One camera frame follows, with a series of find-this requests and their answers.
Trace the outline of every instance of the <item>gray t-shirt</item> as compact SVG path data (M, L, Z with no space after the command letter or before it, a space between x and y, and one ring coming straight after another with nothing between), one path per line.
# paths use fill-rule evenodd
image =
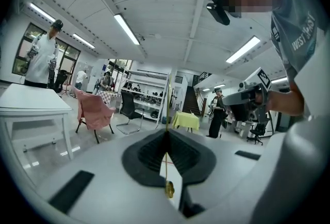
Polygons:
M322 43L329 19L319 0L283 0L272 13L271 41L289 81Z

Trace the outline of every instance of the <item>white ceiling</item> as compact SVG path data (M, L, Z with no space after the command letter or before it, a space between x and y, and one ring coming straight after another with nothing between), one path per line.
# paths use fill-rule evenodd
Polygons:
M69 35L77 33L93 43L103 58L168 62L238 79L258 67L273 78L284 76L280 59L270 47L269 13L232 18L230 26L223 26L206 10L210 0L108 0L106 4L114 4L135 35L145 38L137 47L113 18L106 0L24 1L34 2L52 16L62 18L63 29ZM253 35L261 40L261 48L250 52L248 62L242 58L233 66L226 63Z

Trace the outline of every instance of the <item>pink chair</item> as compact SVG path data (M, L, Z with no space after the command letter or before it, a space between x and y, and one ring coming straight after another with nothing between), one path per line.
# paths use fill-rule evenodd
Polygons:
M110 125L110 119L115 112L115 107L109 108L102 100L101 96L85 93L77 88L73 88L73 92L78 98L78 127L83 123L87 126L87 129L94 130L95 138L97 144L98 141L96 130L102 129L103 127L109 125L111 132L113 133L112 127Z

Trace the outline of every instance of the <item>white lab coat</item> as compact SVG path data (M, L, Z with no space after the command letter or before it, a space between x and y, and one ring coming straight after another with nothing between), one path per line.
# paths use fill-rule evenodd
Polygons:
M31 60L27 70L25 79L34 83L47 84L50 60L58 57L58 47L55 47L55 37L49 39L48 33L38 37L32 42L32 45L37 42L39 47L38 54Z

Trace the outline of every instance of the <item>yellow tablecloth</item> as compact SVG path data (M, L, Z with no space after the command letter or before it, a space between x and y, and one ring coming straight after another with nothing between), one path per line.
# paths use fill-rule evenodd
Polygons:
M191 127L198 130L200 127L200 120L193 114L177 111L173 117L173 128L177 126Z

